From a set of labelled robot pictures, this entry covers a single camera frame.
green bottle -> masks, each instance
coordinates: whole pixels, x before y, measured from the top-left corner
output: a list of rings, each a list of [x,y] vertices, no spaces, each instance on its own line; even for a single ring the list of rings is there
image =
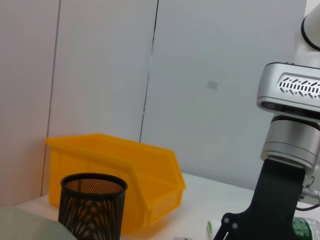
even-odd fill
[[[300,240],[320,240],[320,222],[317,220],[294,217],[292,225]]]

yellow plastic bin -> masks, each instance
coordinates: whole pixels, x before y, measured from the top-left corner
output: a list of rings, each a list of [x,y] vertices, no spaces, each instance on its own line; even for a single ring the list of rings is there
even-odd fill
[[[49,202],[59,206],[62,178],[103,173],[125,180],[122,233],[151,226],[176,209],[186,188],[175,153],[103,134],[53,137]]]

white backdrop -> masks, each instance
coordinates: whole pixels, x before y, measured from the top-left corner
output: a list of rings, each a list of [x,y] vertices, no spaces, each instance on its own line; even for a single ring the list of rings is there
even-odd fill
[[[41,193],[58,6],[0,1],[0,206]]]
[[[272,118],[256,106],[259,80],[292,61],[305,7],[161,0],[141,141],[173,149],[185,173],[254,189]]]

black mesh pen holder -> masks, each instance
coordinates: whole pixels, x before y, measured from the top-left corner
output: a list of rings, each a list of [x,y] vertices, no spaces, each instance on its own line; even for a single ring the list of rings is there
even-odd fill
[[[78,240],[119,240],[127,183],[115,176],[80,173],[61,181],[58,221]]]

white table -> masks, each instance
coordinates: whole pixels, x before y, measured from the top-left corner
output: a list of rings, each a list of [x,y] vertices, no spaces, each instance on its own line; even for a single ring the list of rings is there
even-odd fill
[[[208,220],[220,220],[228,212],[243,212],[253,197],[252,190],[189,174],[183,174],[183,177],[186,190],[180,208],[134,236],[122,236],[122,240],[173,240],[174,237],[206,240]],[[306,208],[310,205],[300,202],[298,206]],[[58,208],[48,202],[48,196],[20,204],[19,208],[52,220],[58,219]],[[320,208],[307,212],[296,211],[295,215],[320,222]]]

